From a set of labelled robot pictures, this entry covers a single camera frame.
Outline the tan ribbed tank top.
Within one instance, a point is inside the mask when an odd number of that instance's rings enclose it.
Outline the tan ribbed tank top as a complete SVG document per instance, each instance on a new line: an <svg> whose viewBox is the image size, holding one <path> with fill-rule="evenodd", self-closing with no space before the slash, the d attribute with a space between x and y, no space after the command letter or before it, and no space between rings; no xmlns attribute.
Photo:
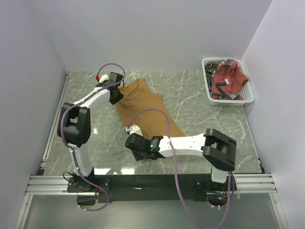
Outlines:
<svg viewBox="0 0 305 229"><path fill-rule="evenodd" d="M151 92L143 78L127 84L121 93L123 98L115 106L125 127L137 125L147 139L167 134L171 137L185 136L169 114L162 96Z"/></svg>

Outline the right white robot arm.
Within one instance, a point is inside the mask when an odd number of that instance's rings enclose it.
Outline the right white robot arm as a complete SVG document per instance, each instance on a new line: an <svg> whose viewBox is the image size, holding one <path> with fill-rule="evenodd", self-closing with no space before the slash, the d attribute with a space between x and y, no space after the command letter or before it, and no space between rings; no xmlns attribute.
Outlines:
<svg viewBox="0 0 305 229"><path fill-rule="evenodd" d="M229 172L235 170L237 142L220 131L208 128L205 133L185 137L153 136L146 139L137 125L125 128L129 135L125 147L136 161L156 160L176 156L201 156L212 164L209 185L220 190L226 184Z"/></svg>

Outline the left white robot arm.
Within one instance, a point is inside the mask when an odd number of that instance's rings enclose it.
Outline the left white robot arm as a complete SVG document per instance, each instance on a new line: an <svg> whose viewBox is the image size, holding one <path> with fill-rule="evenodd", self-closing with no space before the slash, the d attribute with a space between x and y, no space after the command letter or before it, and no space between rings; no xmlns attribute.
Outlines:
<svg viewBox="0 0 305 229"><path fill-rule="evenodd" d="M114 72L97 75L97 81L98 84L85 97L62 105L57 129L58 136L69 149L73 173L81 177L78 186L85 192L95 187L95 179L90 176L94 168L87 147L91 135L91 111L108 102L116 104L123 98L119 90L124 81L123 75Z"/></svg>

